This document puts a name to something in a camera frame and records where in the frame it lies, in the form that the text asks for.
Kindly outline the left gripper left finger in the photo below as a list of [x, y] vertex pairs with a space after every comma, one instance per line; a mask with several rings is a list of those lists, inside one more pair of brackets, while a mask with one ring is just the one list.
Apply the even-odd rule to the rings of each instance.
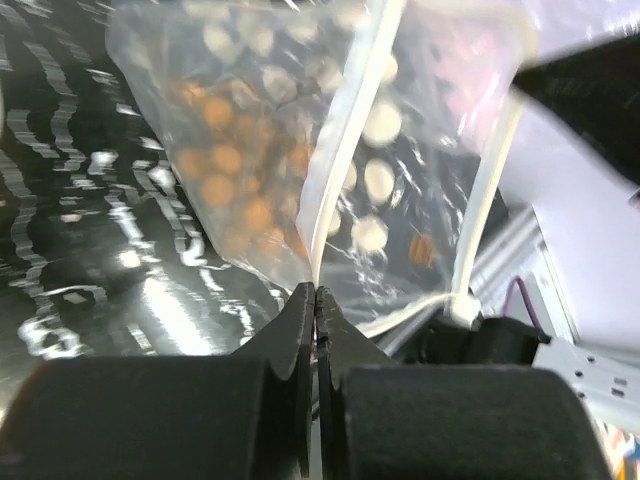
[[316, 291], [222, 356], [49, 361], [1, 427], [5, 479], [302, 479]]

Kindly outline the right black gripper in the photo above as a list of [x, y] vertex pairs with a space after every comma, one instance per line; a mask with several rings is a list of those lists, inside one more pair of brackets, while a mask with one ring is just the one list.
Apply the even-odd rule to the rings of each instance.
[[637, 37], [523, 66], [512, 86], [552, 112], [621, 177], [639, 183]]

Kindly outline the clear dotted zip bag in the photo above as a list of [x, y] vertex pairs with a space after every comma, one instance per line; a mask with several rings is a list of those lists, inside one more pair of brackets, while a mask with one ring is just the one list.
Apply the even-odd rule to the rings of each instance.
[[310, 133], [295, 225], [310, 274], [375, 336], [443, 307], [472, 326], [471, 271], [521, 105], [535, 33], [511, 1], [117, 1], [107, 51], [174, 165], [204, 138], [165, 89], [243, 81]]

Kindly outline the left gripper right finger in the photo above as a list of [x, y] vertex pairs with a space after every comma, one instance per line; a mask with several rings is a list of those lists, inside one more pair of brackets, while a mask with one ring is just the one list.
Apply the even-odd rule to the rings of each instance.
[[550, 344], [508, 317], [473, 332], [462, 360], [403, 365], [316, 294], [319, 418], [327, 479], [607, 479], [579, 397], [534, 366]]

